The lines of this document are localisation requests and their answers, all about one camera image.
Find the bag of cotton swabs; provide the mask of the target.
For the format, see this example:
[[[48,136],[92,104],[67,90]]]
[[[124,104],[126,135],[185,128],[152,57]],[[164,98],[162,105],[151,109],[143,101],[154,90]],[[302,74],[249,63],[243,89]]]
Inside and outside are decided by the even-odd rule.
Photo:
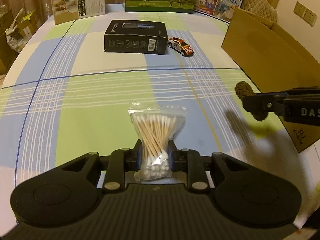
[[[142,163],[134,175],[135,180],[152,181],[172,176],[169,140],[185,122],[185,107],[135,102],[128,113],[142,142]]]

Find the red white doll keychain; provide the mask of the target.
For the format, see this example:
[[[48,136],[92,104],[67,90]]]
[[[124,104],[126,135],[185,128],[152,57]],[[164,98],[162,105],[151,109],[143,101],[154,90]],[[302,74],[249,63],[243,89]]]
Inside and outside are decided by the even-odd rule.
[[[235,85],[235,93],[242,102],[243,108],[251,113],[257,121],[263,121],[267,118],[268,112],[259,102],[258,96],[252,87],[245,81],[240,81]]]

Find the quilted beige chair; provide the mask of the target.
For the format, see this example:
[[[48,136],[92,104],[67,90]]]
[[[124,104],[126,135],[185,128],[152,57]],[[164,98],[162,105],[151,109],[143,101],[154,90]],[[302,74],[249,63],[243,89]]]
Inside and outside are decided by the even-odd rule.
[[[278,22],[278,13],[267,0],[243,0],[241,9],[271,20]]]

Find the red toy car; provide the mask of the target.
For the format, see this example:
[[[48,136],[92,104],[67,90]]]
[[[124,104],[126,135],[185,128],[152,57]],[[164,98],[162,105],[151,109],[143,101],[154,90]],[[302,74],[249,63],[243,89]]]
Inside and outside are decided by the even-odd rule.
[[[168,47],[176,50],[182,56],[192,56],[194,50],[191,45],[187,44],[183,39],[177,37],[171,37],[168,39]]]

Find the black product box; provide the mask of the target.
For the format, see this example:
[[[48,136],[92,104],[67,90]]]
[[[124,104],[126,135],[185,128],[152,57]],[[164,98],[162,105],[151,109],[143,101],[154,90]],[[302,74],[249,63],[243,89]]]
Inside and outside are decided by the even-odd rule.
[[[163,22],[112,20],[104,33],[104,52],[164,55],[167,42]]]

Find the stacked cardboard boxes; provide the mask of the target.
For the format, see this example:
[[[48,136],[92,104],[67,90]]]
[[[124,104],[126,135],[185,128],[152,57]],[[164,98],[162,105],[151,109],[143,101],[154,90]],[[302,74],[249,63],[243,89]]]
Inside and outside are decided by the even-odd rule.
[[[7,5],[1,5],[1,74],[6,74],[28,41],[42,25],[36,10],[21,9],[14,17]]]

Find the white brown appliance box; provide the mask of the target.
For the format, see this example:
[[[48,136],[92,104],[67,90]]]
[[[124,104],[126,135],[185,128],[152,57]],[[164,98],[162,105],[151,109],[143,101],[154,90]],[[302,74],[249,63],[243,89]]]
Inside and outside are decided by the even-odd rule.
[[[55,24],[103,15],[105,0],[51,0]]]

